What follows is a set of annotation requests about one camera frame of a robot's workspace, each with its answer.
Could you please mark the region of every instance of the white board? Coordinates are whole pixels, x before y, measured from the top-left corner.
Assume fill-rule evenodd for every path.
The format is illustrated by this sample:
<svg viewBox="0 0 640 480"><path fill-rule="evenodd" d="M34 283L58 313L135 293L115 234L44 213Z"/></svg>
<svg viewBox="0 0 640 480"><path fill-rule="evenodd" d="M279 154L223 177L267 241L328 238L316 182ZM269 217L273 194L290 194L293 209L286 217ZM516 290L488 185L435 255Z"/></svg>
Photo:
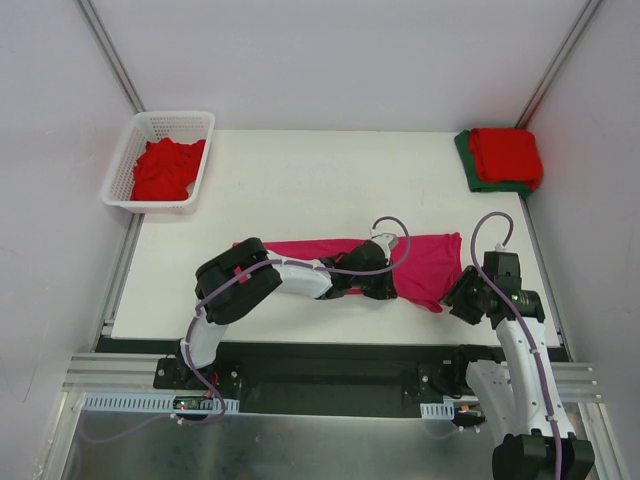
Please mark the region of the white board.
<svg viewBox="0 0 640 480"><path fill-rule="evenodd" d="M545 180L529 202L568 344L593 362L640 478L640 3L605 2L531 124Z"/></svg>
<svg viewBox="0 0 640 480"><path fill-rule="evenodd" d="M450 133L221 131L215 134L192 216L147 215L112 336L175 339L195 305L196 269L233 242L367 238L383 215L413 234L460 232L462 265L477 221L513 216L509 246L520 255L523 288L541 293L540 273L516 194L473 194ZM478 251L503 240L507 223L491 220ZM548 345L558 345L548 318ZM404 299L312 301L273 294L226 332L228 341L498 345L489 322L472 327Z"/></svg>
<svg viewBox="0 0 640 480"><path fill-rule="evenodd" d="M74 2L2 2L0 111L0 478L40 478L129 219L99 191L131 109Z"/></svg>
<svg viewBox="0 0 640 480"><path fill-rule="evenodd" d="M584 0L96 0L148 110L219 128L513 126Z"/></svg>

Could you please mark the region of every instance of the white wall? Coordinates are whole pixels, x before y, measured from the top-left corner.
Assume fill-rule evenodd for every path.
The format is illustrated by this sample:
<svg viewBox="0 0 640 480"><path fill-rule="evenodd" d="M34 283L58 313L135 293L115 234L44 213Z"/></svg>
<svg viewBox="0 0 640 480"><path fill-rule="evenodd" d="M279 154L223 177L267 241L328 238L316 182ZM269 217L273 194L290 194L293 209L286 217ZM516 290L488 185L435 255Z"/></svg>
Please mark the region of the white wall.
<svg viewBox="0 0 640 480"><path fill-rule="evenodd" d="M127 216L99 187L132 112L74 2L0 3L0 478L31 478Z"/></svg>
<svg viewBox="0 0 640 480"><path fill-rule="evenodd" d="M578 360L593 361L640 478L640 2L606 2L534 117L529 205Z"/></svg>
<svg viewBox="0 0 640 480"><path fill-rule="evenodd" d="M584 0L95 0L148 110L216 128L514 125Z"/></svg>

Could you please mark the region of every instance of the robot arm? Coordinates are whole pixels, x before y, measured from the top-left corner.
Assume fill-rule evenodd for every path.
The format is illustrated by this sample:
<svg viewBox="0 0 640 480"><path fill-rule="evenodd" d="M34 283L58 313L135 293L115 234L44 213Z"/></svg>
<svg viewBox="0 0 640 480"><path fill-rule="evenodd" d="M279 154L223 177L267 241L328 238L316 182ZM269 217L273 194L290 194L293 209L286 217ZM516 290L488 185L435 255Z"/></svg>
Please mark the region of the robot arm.
<svg viewBox="0 0 640 480"><path fill-rule="evenodd" d="M239 270L246 270L259 262L271 261L258 268L244 282L232 285L200 312L191 334L190 343L180 342L181 370L189 373L186 349L196 368L213 363L216 350L227 326L240 320L272 292L295 293L309 298L328 300L340 298L351 289L378 300L396 298L392 272L372 276L333 273L331 270L355 272L379 270L391 264L391 251L398 237L372 229L371 239L348 253L315 260L284 257L265 249L257 238L249 238L202 265L196 272L196 295L204 299Z"/></svg>
<svg viewBox="0 0 640 480"><path fill-rule="evenodd" d="M507 360L508 369L493 361L478 360L469 363L466 371L467 385L480 401L496 444L494 479L554 478L556 456L561 455L560 478L583 480L595 461L593 448L588 441L577 440L560 401L545 345L540 298L536 292L521 289L520 263L514 253L486 252L482 270L510 298L525 328L474 266L463 272L442 303L472 325L487 315ZM554 407L553 418L547 413L548 403ZM560 437L559 452L552 421Z"/></svg>

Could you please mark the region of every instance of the folded red cloth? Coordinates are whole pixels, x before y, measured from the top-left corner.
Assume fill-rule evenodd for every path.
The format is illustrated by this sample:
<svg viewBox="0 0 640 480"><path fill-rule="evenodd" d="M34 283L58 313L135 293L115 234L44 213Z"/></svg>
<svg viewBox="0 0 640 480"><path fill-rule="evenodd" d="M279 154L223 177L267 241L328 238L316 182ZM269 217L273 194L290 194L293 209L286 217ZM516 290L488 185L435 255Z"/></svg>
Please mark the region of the folded red cloth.
<svg viewBox="0 0 640 480"><path fill-rule="evenodd" d="M478 178L488 183L523 182L531 191L542 182L542 162L531 132L517 128L474 128L469 150Z"/></svg>

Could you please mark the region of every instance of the folded clothes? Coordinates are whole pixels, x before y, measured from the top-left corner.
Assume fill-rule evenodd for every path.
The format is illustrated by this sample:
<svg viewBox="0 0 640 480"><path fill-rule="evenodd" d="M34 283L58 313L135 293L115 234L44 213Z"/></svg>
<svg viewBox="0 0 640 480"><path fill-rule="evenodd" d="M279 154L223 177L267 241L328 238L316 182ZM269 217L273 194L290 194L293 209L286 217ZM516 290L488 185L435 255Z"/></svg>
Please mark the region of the folded clothes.
<svg viewBox="0 0 640 480"><path fill-rule="evenodd" d="M397 262L404 254L407 241L398 238L399 243L391 252L392 262ZM341 252L350 252L362 240L331 239L303 240L291 242L266 242L265 247L279 255L313 260L330 257ZM442 312L438 301L456 282L462 273L460 265L459 233L443 235L415 235L411 237L409 257L393 270L393 284L399 297L422 305L432 312Z"/></svg>
<svg viewBox="0 0 640 480"><path fill-rule="evenodd" d="M456 135L454 139L460 160L462 161L462 166L464 167L464 173L467 176L469 190L472 192L515 192L523 197L530 195L531 190L529 190L523 182L505 180L500 183L488 183L478 178L475 160L473 154L469 151L470 134L471 132L469 132L469 130L463 130Z"/></svg>
<svg viewBox="0 0 640 480"><path fill-rule="evenodd" d="M488 183L516 180L532 191L542 182L542 162L531 132L518 128L474 128L469 150L480 180Z"/></svg>

